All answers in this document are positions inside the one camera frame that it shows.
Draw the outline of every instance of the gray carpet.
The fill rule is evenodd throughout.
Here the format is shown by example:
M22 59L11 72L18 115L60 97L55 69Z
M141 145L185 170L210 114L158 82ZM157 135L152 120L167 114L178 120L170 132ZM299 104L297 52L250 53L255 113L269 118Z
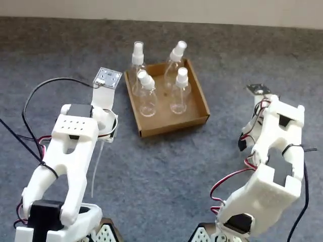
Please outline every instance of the gray carpet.
M302 29L212 24L0 18L0 112L20 134L27 134L20 112L32 88L49 78L75 77L91 83L103 66L124 71L133 42L145 43L145 61L164 61L178 40L186 40L209 104L206 125L140 139L124 79L115 97L120 117L118 137L106 146L84 201L96 203L132 241L187 241L199 222L212 222L209 189L226 174L243 168L237 139L252 114L248 83L265 83L282 100L305 106L303 143L322 148L323 32ZM37 136L49 134L65 103L88 103L89 88L54 83L40 89L27 117ZM15 207L37 162L0 127L0 240L13 241ZM310 180L309 209L292 241L320 241L322 160L306 154ZM88 171L91 180L94 164ZM236 176L218 189L226 199L250 174ZM61 200L67 191L61 177L46 193ZM304 195L265 234L251 241L286 241L302 209Z

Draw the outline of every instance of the white spray nozzle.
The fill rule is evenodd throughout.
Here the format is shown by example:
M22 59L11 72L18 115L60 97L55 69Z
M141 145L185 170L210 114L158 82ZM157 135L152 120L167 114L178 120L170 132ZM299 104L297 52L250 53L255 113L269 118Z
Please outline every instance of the white spray nozzle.
M181 58L183 57L184 51L187 47L187 44L185 41L178 41L176 47L173 49L173 51L170 54L170 58L174 62L179 62Z
M178 69L178 74L176 77L176 86L181 87L181 88L188 86L187 73L188 73L188 71L185 67L181 67Z
M136 41L133 46L132 53L132 64L142 65L143 64L143 42Z
M152 90L155 88L155 81L150 75L148 75L147 71L145 70L139 71L137 74L137 77L145 89Z

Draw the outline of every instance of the cardboard box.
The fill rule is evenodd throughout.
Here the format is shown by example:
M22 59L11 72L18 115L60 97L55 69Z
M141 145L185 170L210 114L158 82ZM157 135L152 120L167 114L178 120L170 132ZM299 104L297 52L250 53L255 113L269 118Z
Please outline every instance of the cardboard box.
M174 114L170 109L171 97L170 94L165 91L163 85L166 63L147 66L147 72L155 80L156 94L158 98L157 112L152 117L144 117L138 111L140 98L132 94L129 83L129 73L128 71L125 71L127 89L140 137L163 134L206 123L210 116L210 112L204 94L191 62L187 59L184 61L184 66L188 70L188 81L192 87L192 92L187 103L187 110L184 114Z

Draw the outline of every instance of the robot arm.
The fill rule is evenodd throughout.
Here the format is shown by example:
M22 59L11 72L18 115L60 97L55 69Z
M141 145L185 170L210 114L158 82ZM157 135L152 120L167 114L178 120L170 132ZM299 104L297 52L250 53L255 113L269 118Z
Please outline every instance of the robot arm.
M15 242L74 242L99 226L101 209L84 204L82 200L87 185L86 173L97 140L112 142L115 136L118 117L111 108L120 77L121 73L101 68L93 82L92 104L62 107L43 161L58 176L67 175L67 196L64 202L43 200L56 176L44 166L35 169L22 193L28 227L17 228ZM111 79L114 80L113 88L108 85Z
M255 103L257 113L243 128L238 143L243 150L255 142L250 155L255 172L219 210L217 227L226 237L247 238L267 231L301 193L304 151L298 145L304 107L292 107L271 94L256 95ZM269 160L270 148L279 149L285 161Z

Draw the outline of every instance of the mounting screw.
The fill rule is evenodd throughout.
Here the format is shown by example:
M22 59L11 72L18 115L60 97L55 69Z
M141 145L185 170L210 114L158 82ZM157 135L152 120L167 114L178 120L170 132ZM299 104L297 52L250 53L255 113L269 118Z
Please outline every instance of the mounting screw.
M263 90L259 89L259 90L256 90L255 91L256 94L262 94L263 93Z

